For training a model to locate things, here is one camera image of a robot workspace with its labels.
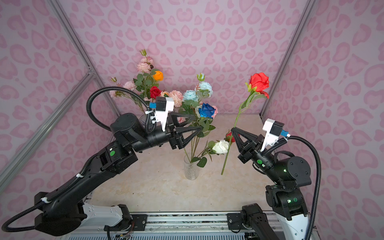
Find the orange rose stem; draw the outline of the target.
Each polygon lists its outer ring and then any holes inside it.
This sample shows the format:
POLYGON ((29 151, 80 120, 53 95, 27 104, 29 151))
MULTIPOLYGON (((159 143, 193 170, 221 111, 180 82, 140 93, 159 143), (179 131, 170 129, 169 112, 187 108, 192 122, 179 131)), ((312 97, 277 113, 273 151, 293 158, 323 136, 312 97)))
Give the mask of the orange rose stem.
POLYGON ((150 89, 153 86, 159 88, 159 82, 164 80, 164 75, 161 71, 152 70, 149 74, 138 74, 134 79, 136 90, 143 99, 150 100, 150 89))

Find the blue rose stem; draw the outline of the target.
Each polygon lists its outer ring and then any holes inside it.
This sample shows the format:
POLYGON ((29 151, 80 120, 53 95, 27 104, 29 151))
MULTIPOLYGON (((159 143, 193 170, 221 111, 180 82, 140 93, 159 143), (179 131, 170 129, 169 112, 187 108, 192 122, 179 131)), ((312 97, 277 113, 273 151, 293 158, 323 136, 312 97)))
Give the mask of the blue rose stem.
POLYGON ((207 103, 202 103, 201 105, 195 107, 196 120, 192 122, 192 126, 203 127, 203 130, 192 141, 192 148, 191 148, 192 157, 197 156, 196 151, 197 151, 200 139, 206 137, 211 131, 213 131, 216 128, 212 125, 212 122, 214 120, 212 118, 212 115, 214 114, 214 111, 215 111, 214 108, 207 103))

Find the teal peony branch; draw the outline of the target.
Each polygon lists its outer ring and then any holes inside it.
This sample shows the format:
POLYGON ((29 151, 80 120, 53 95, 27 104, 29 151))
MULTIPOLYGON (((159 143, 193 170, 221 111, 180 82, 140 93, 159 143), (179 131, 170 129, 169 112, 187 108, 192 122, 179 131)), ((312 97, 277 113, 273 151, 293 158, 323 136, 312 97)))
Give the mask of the teal peony branch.
MULTIPOLYGON (((213 95, 213 88, 208 82, 205 81, 205 78, 206 75, 203 73, 197 75, 198 83, 196 84, 195 88, 192 90, 187 90, 183 94, 183 103, 179 109, 179 113, 194 115, 196 117, 195 107, 201 105, 202 103, 206 103, 205 100, 213 95)), ((191 152, 187 153, 187 156, 191 160, 191 152)))

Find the white rose stem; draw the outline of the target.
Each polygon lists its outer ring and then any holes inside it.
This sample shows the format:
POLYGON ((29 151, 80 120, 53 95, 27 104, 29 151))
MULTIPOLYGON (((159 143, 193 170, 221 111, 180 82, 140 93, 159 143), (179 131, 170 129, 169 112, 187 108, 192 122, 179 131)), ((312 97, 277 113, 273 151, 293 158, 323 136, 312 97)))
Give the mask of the white rose stem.
POLYGON ((229 151, 230 143, 226 140, 207 142, 205 148, 200 154, 191 158, 190 163, 196 163, 198 167, 203 168, 212 160, 212 155, 226 155, 229 151))

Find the pink rose stem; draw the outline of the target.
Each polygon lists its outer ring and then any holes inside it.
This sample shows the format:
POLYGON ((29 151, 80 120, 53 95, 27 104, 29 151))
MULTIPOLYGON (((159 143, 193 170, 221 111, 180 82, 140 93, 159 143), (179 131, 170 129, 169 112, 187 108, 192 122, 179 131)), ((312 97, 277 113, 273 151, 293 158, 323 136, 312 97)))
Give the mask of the pink rose stem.
POLYGON ((214 114, 212 115, 212 118, 214 119, 218 113, 218 108, 216 106, 212 106, 214 108, 214 114))

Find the large red rose stem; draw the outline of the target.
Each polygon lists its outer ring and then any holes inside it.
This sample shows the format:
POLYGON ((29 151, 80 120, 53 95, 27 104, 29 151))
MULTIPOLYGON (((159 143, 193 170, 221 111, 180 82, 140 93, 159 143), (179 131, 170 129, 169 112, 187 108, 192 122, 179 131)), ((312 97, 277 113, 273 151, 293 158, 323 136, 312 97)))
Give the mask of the large red rose stem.
POLYGON ((160 97, 161 93, 162 93, 162 91, 158 87, 156 87, 156 86, 151 87, 151 89, 150 89, 150 100, 153 101, 157 97, 160 97))
POLYGON ((247 91, 249 93, 247 99, 239 106, 239 111, 235 119, 234 127, 236 127, 240 115, 251 107, 252 103, 258 99, 269 99, 270 96, 266 92, 270 86, 269 77, 261 72, 253 74, 249 81, 246 83, 247 91))

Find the small mixed roses spray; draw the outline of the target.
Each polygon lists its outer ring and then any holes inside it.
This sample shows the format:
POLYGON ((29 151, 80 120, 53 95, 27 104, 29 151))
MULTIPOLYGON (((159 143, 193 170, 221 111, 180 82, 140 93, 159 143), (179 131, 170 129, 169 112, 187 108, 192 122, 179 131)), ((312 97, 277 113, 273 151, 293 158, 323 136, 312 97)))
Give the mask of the small mixed roses spray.
POLYGON ((177 120, 178 120, 179 124, 184 124, 186 122, 186 118, 185 117, 177 117, 177 120))

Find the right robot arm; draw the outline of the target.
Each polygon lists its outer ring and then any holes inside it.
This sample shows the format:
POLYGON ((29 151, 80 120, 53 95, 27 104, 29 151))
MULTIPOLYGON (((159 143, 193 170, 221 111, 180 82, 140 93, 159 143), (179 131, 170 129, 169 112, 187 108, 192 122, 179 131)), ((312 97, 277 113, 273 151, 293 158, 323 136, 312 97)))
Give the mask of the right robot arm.
POLYGON ((301 187, 311 185, 311 168, 308 162, 288 151, 275 154, 263 150, 266 138, 239 128, 232 128, 232 136, 242 163, 252 161, 253 168, 267 176, 272 185, 266 186, 266 200, 283 229, 287 240, 311 240, 311 213, 301 187))

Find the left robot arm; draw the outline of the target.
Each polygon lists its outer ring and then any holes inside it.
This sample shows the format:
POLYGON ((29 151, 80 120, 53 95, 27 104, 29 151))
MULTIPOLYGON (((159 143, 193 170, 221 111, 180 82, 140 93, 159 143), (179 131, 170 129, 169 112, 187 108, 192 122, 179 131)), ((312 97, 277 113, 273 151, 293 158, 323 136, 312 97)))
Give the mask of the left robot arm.
POLYGON ((137 153, 165 143, 172 149, 186 147, 203 129, 190 127, 192 119, 191 115, 169 113, 166 128, 157 126, 148 134, 134 114, 121 115, 111 124, 115 141, 91 156, 80 172, 61 187, 36 194, 34 206, 5 221, 2 230, 36 230, 55 237, 76 230, 92 215, 86 212, 83 198, 135 163, 137 153))

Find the clear glass cylinder vase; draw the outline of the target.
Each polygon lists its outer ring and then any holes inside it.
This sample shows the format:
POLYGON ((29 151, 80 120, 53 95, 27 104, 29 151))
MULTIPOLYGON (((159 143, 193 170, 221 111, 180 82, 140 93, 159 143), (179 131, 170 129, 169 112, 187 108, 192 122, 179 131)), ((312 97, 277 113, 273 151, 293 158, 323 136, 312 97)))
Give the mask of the clear glass cylinder vase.
POLYGON ((200 168, 197 162, 191 162, 188 156, 184 157, 184 174, 187 180, 196 180, 199 176, 200 168))

